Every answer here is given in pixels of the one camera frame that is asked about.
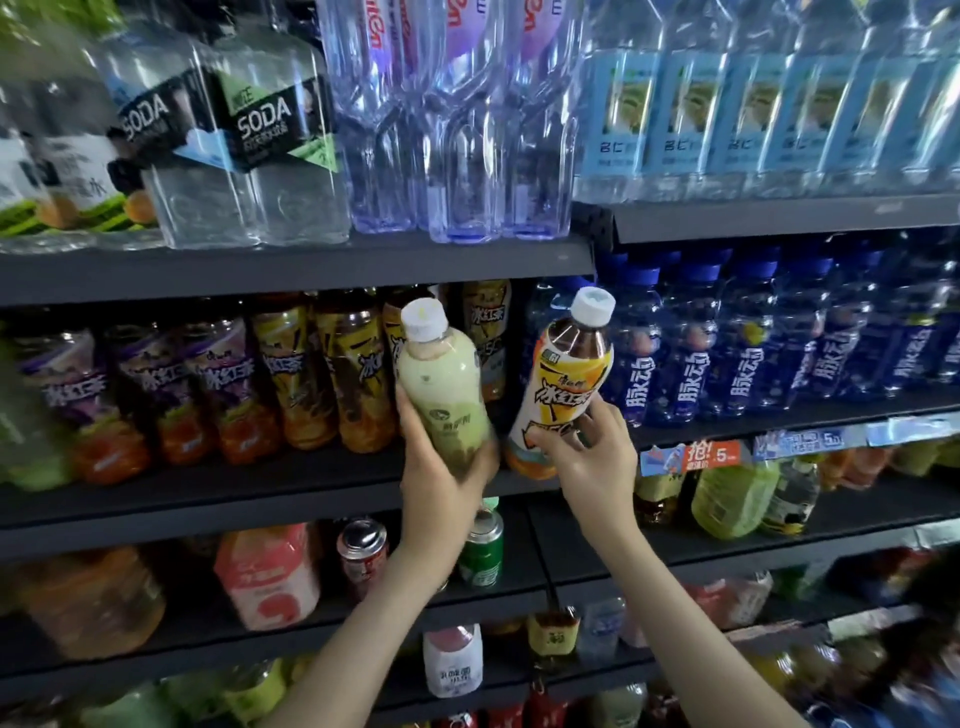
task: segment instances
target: bottle label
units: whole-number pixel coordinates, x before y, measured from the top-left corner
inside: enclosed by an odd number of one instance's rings
[[[99,232],[135,231],[156,225],[154,203],[140,167],[124,155],[130,145],[95,134],[47,141],[64,190],[80,215],[80,226]]]
[[[757,169],[785,74],[786,56],[780,54],[733,59],[717,112],[710,172]]]
[[[672,175],[700,169],[723,80],[723,58],[700,51],[668,55],[660,74],[647,171]]]
[[[630,177],[643,164],[660,56],[603,53],[588,61],[584,177]]]
[[[856,56],[794,58],[783,82],[766,169],[818,168],[855,66]]]

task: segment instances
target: white bottle cap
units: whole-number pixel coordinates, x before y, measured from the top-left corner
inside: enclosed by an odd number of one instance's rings
[[[588,285],[577,291],[577,295],[573,297],[570,315],[578,324],[600,328],[610,322],[615,305],[616,300],[603,288]]]
[[[400,321],[410,341],[422,343],[444,335],[449,327],[444,305],[437,299],[416,299],[400,311]]]

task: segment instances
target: green can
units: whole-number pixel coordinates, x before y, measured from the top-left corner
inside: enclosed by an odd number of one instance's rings
[[[457,565],[461,578],[471,587],[485,589],[496,584],[503,568],[503,519],[499,513],[477,512]]]

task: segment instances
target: can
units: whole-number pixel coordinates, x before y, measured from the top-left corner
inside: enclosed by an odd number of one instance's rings
[[[461,578],[471,587],[496,584],[503,568],[503,519],[499,513],[477,511],[457,565]]]
[[[387,529],[373,519],[356,519],[337,538],[337,553],[353,597],[360,601],[387,566]]]

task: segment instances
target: blue label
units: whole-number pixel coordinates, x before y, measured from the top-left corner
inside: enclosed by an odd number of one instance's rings
[[[713,130],[711,173],[757,169],[785,73],[786,56],[733,59]]]
[[[764,168],[814,169],[820,163],[856,56],[795,57]]]
[[[639,171],[659,62],[652,53],[606,53],[588,61],[579,174],[629,177]]]
[[[678,51],[660,74],[646,171],[682,174],[700,169],[704,141],[723,81],[719,53]]]

